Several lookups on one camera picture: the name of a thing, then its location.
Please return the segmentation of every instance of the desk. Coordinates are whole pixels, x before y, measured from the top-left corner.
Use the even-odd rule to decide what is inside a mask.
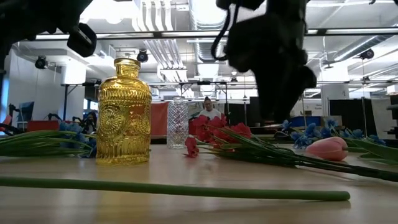
[[[92,159],[0,159],[0,175],[253,189],[347,190],[349,202],[250,200],[0,187],[0,223],[397,223],[398,185],[334,172],[250,164],[151,146],[148,164]],[[351,164],[364,165],[355,157]],[[378,168],[398,168],[377,165]]]

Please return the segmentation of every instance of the green flower stem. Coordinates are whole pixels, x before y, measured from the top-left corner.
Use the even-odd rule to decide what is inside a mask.
[[[211,187],[187,187],[161,184],[140,184],[128,182],[107,182],[93,180],[66,179],[35,179],[19,177],[0,177],[0,186],[29,187],[41,189],[80,189],[80,190],[108,190],[117,192],[187,195],[199,197],[223,198],[257,198],[257,199],[291,199],[291,200],[323,200],[344,201],[350,195],[344,191],[315,191],[315,190],[249,190],[222,189]]]

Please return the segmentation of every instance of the embossed glass pattern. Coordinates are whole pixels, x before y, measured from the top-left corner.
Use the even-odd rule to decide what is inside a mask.
[[[149,160],[149,86],[138,79],[140,63],[114,61],[116,76],[99,88],[97,164],[140,164]]]
[[[181,97],[175,97],[167,111],[167,147],[183,149],[188,138],[188,104]]]

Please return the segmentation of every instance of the ceiling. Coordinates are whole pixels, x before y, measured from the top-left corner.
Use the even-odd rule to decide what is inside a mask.
[[[192,0],[192,1],[203,1],[209,2],[209,4],[215,4],[215,0]],[[377,0],[375,4],[369,5],[368,0],[312,0],[307,6],[307,17],[306,22],[309,28],[357,28],[357,27],[389,27],[398,23],[398,7],[391,1]],[[155,8],[154,0],[151,3],[152,8]],[[247,9],[240,9],[238,22],[241,20],[248,19],[250,17],[261,15],[265,12],[266,4],[263,4],[258,10],[250,11]],[[103,9],[104,17],[112,13],[115,9]],[[215,13],[213,11],[206,12],[211,15]],[[155,21],[155,13],[152,15],[152,21]],[[95,32],[133,32],[132,19],[129,16],[125,16],[121,22],[117,24],[110,24],[106,19],[90,19],[87,24]],[[173,0],[171,1],[171,22],[174,30],[191,30],[192,21],[190,17],[189,4],[187,0]],[[304,42],[304,48],[307,50],[310,62],[308,63],[316,73],[321,73],[320,62],[323,60],[333,60],[333,55],[343,50],[345,47],[352,45],[355,42],[363,40],[369,37],[360,36],[343,36],[343,37],[306,37]],[[177,47],[180,53],[183,65],[187,68],[187,78],[189,80],[197,80],[201,78],[198,73],[197,67],[197,56],[195,54],[195,44],[189,44],[187,39],[177,39]],[[348,74],[351,80],[360,80],[362,77],[371,74],[378,74],[375,76],[375,80],[391,80],[398,76],[395,67],[398,66],[398,37],[392,37],[380,44],[372,47],[375,56],[371,60],[365,60],[364,63],[359,59],[348,59],[345,63],[348,64]],[[99,40],[98,50],[103,52],[109,52],[109,46],[116,51],[116,57],[136,57],[139,49],[146,49],[146,45],[143,40]],[[21,42],[19,43],[19,49],[23,54],[28,56],[37,55],[35,50],[43,49],[68,49],[66,42]],[[68,57],[79,57],[77,55],[71,56],[68,53]],[[93,63],[86,62],[88,67],[87,77],[88,78],[107,78],[114,75],[111,62],[107,63]],[[229,80],[233,69],[228,64],[219,64],[218,77],[215,80]],[[158,63],[152,54],[149,52],[149,60],[142,64],[141,78],[147,82],[162,82],[158,76]],[[239,81],[253,81],[254,78],[249,72],[242,77],[243,74],[237,74],[240,76]],[[374,90],[380,92],[380,88],[385,88],[386,85],[376,85],[368,90]],[[253,85],[244,86],[232,86],[232,88],[248,88],[253,89]],[[200,91],[199,88],[192,87],[192,90]],[[160,91],[169,91],[169,88],[161,88]]]

